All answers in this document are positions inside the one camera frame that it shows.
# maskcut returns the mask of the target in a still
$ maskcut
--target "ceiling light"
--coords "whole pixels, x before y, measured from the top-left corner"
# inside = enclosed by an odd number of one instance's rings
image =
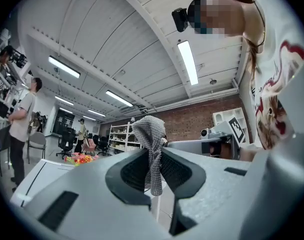
[[[69,102],[69,101],[67,101],[67,100],[65,100],[65,99],[62,99],[62,98],[58,97],[58,96],[55,96],[55,98],[56,98],[57,100],[61,101],[61,102],[65,102],[65,103],[67,103],[67,104],[69,104],[69,105],[71,105],[71,106],[74,105],[72,102]]]
[[[68,112],[68,113],[70,113],[70,114],[73,114],[71,111],[68,111],[68,110],[66,110],[66,109],[64,109],[64,108],[62,108],[62,107],[60,107],[60,110],[65,111],[65,112]]]
[[[190,78],[191,85],[199,83],[196,64],[194,63],[191,47],[189,41],[181,42],[177,45],[183,58],[188,77]]]
[[[91,117],[87,117],[87,116],[83,116],[84,118],[86,118],[86,119],[90,119],[90,120],[93,120],[93,121],[96,121],[95,119],[93,119],[93,118],[91,118]]]
[[[92,110],[90,110],[90,109],[88,109],[87,111],[89,111],[89,112],[91,112],[91,113],[93,113],[93,114],[97,114],[97,115],[99,115],[99,116],[101,116],[101,117],[105,117],[104,114],[100,114],[100,113],[95,112],[95,111],[92,111]]]
[[[48,62],[52,63],[54,66],[57,66],[58,68],[62,69],[63,71],[69,73],[70,75],[79,78],[80,73],[75,71],[74,69],[70,68],[68,65],[65,65],[64,63],[58,61],[56,58],[50,56],[48,57]]]
[[[114,99],[118,100],[119,102],[124,103],[125,105],[127,105],[129,107],[133,107],[133,105],[130,102],[127,102],[125,99],[122,99],[121,97],[119,97],[118,95],[114,94],[113,92],[110,92],[109,90],[106,91],[106,94],[110,95]]]

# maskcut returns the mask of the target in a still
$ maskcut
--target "gray cloth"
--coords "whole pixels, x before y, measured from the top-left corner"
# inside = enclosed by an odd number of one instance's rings
[[[132,124],[135,137],[148,150],[149,171],[145,178],[145,188],[150,188],[153,196],[162,195],[161,181],[161,146],[166,134],[164,122],[154,116],[147,115]]]

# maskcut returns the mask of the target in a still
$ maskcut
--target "red brick wall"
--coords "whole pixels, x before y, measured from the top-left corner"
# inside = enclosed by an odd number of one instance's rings
[[[151,115],[164,121],[168,141],[188,141],[199,139],[202,129],[212,128],[214,126],[212,118],[213,113],[240,107],[243,108],[250,142],[252,143],[248,116],[239,95],[209,100],[202,103],[157,112]],[[135,117],[135,120],[137,121],[140,118],[141,116],[137,116]],[[100,127],[100,135],[105,135],[106,130],[109,130],[111,125],[125,125],[128,121],[129,119],[102,124]]]

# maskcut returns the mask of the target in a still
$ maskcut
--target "chair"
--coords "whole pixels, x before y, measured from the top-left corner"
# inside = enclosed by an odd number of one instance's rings
[[[86,144],[86,142],[84,141],[82,144],[82,153],[85,151],[85,153],[87,153],[88,151],[90,152],[90,154],[92,154],[92,152],[94,153],[95,149],[96,149],[96,144],[94,143],[93,139],[88,138],[88,144],[89,146]]]
[[[64,156],[71,156],[71,152],[69,151],[73,148],[73,141],[75,136],[76,134],[70,129],[63,131],[61,142],[60,138],[58,138],[58,146],[62,149],[62,151],[60,153],[56,153],[56,156],[62,155],[62,159],[64,159]]]
[[[43,159],[46,158],[46,145],[47,145],[47,140],[42,132],[35,132],[30,137],[28,137],[26,156],[29,164],[30,164],[30,147],[37,150],[42,150],[42,159]]]
[[[100,142],[98,144],[98,149],[102,150],[97,154],[102,154],[102,155],[107,155],[108,154],[108,150],[109,150],[109,143],[108,143],[108,138],[107,137],[102,137],[100,139]]]
[[[93,138],[92,138],[92,140],[94,141],[94,143],[95,143],[95,149],[97,149],[98,148],[98,145],[99,145],[99,136],[98,135],[93,135]]]
[[[11,138],[9,136],[9,130],[11,125],[4,127],[0,130],[0,152],[7,149],[7,168],[10,169],[10,144]],[[1,157],[0,157],[0,175],[2,177],[1,169]]]

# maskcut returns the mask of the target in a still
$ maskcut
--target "camera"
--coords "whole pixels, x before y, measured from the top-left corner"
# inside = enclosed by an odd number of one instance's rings
[[[177,31],[183,32],[188,27],[187,9],[178,8],[172,12],[172,17]]]

